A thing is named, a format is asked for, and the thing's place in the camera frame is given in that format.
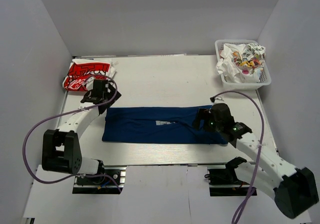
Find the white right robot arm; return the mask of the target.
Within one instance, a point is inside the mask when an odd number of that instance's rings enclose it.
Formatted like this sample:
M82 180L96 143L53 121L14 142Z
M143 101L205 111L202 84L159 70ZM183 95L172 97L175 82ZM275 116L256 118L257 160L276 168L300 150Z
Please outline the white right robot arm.
M286 217L294 219L319 202L315 177L308 168L299 169L269 148L262 146L252 130L235 122L225 103L200 108L192 123L195 129L216 132L257 165L242 157L227 162L223 169L205 175L212 185L253 182L253 187L274 200Z

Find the blue t-shirt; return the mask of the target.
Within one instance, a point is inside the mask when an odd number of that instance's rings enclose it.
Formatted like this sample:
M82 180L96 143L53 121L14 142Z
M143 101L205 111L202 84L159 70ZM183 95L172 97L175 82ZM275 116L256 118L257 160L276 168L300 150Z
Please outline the blue t-shirt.
M193 128L200 108L116 107L107 110L102 141L139 144L226 144L218 134Z

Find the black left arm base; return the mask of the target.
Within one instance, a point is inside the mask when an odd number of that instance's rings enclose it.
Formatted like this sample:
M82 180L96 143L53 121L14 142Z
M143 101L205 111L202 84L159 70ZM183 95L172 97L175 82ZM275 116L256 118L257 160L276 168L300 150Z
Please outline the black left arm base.
M125 184L126 167L105 167L105 173L111 176L122 190ZM73 194L113 195L120 194L118 188L108 177L88 178L76 177L72 189Z

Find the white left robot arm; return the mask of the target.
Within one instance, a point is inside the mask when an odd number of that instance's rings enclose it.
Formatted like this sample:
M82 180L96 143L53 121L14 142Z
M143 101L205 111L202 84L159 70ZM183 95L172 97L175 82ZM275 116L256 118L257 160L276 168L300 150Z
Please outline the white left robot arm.
M79 108L55 130L43 135L42 168L71 175L98 175L102 162L82 156L80 138L91 122L110 108L121 94L113 80L94 80Z

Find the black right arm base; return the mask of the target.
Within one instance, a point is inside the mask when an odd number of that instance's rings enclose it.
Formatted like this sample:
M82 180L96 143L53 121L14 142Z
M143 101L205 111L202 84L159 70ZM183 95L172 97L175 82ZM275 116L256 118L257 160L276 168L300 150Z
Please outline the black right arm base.
M247 161L236 157L227 162L223 168L210 168L204 175L209 184L211 197L245 197L249 190L249 183L237 178L235 170Z

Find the white printed t-shirt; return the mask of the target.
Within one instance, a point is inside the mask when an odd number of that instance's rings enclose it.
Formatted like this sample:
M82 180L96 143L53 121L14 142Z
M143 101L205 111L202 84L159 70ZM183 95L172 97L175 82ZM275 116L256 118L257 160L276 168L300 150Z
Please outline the white printed t-shirt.
M232 83L258 83L265 68L264 46L257 43L225 43L216 70Z

